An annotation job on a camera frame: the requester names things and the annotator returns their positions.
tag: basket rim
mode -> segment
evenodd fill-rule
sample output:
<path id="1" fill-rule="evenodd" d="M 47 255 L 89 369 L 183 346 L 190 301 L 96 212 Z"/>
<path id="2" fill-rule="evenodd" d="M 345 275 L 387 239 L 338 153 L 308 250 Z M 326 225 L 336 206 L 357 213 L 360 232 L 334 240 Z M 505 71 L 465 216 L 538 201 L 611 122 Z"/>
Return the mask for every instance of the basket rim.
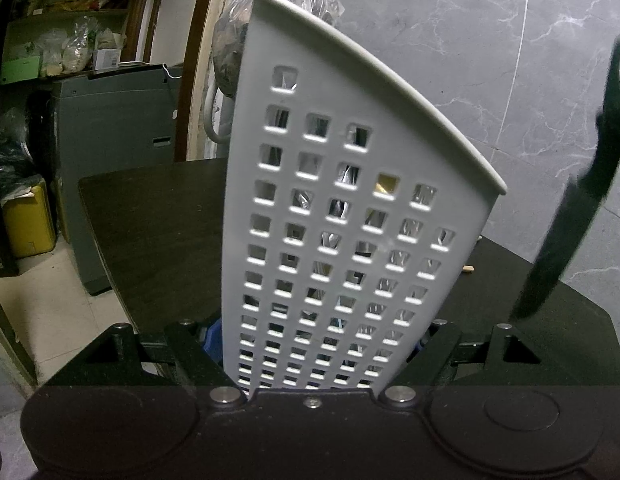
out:
<path id="1" fill-rule="evenodd" d="M 324 35 L 328 41 L 336 44 L 340 48 L 347 50 L 351 55 L 357 57 L 361 62 L 368 65 L 370 69 L 378 73 L 390 85 L 394 86 L 397 91 L 401 92 L 415 107 L 420 108 L 430 118 L 437 122 L 441 129 L 462 149 L 465 150 L 468 158 L 471 158 L 475 165 L 487 176 L 491 183 L 497 188 L 499 194 L 507 193 L 507 185 L 501 176 L 494 170 L 492 165 L 485 159 L 483 155 L 475 148 L 475 146 L 465 137 L 454 124 L 443 115 L 430 101 L 428 101 L 421 93 L 410 85 L 405 79 L 398 75 L 394 70 L 389 68 L 385 63 L 381 62 L 376 56 L 370 54 L 365 48 L 360 46 L 356 41 L 351 40 L 342 32 L 324 22 L 317 16 L 312 15 L 301 7 L 290 3 L 287 0 L 258 0 L 270 7 L 281 10 L 293 15 L 296 19 L 305 22 L 305 25 L 315 29 Z"/>

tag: gray appliance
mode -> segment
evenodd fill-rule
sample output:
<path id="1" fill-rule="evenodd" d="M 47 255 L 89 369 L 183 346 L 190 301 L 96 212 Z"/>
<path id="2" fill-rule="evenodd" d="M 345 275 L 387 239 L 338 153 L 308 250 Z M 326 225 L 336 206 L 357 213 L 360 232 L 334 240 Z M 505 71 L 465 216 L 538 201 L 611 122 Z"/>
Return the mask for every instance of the gray appliance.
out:
<path id="1" fill-rule="evenodd" d="M 170 74 L 180 76 L 181 69 L 172 67 Z M 79 179 L 172 162 L 179 82 L 159 65 L 79 75 L 53 84 L 50 123 L 59 220 L 81 281 L 92 295 L 110 283 L 79 198 Z"/>

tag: green box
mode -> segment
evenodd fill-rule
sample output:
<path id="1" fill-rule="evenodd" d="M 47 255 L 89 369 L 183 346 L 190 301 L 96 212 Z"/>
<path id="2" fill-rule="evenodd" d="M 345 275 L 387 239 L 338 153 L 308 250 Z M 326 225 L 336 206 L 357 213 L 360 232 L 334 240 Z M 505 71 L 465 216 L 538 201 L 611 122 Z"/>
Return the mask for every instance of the green box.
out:
<path id="1" fill-rule="evenodd" d="M 13 61 L 5 61 L 1 64 L 0 83 L 7 85 L 26 79 L 39 77 L 40 56 L 23 57 Z"/>

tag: yellow bin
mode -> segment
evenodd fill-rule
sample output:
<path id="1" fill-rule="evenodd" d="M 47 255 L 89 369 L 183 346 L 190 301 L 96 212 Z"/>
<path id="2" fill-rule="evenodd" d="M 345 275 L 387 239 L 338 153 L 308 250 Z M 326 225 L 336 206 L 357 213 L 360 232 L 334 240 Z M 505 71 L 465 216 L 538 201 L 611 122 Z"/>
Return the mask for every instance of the yellow bin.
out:
<path id="1" fill-rule="evenodd" d="M 32 194 L 5 203 L 4 223 L 15 258 L 47 253 L 55 247 L 55 229 L 50 216 L 46 182 L 42 179 Z"/>

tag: white plastic basket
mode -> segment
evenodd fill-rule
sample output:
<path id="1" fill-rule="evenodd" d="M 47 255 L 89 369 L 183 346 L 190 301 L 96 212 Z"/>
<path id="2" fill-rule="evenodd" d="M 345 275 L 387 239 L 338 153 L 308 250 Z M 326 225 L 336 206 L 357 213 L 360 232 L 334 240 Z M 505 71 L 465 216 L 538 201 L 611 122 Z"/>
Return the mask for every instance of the white plastic basket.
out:
<path id="1" fill-rule="evenodd" d="M 285 0 L 255 0 L 225 192 L 226 373 L 249 394 L 380 392 L 505 192 L 378 59 Z"/>

